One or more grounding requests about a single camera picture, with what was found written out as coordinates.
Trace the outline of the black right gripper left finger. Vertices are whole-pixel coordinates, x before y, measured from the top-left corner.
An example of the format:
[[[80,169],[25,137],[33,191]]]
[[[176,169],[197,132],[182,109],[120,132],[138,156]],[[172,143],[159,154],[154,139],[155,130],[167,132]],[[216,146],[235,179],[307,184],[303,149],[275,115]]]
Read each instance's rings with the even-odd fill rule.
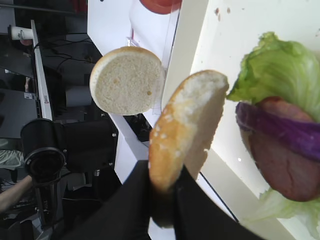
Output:
[[[64,240],[149,240],[150,179],[147,160],[136,162],[118,191]]]

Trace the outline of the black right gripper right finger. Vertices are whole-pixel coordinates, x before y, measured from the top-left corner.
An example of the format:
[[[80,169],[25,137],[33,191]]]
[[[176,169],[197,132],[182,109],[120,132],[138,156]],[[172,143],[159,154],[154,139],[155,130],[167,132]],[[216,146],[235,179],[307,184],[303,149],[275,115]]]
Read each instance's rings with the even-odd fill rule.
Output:
[[[174,185],[173,226],[177,240],[260,240],[231,219],[201,189],[184,166]]]

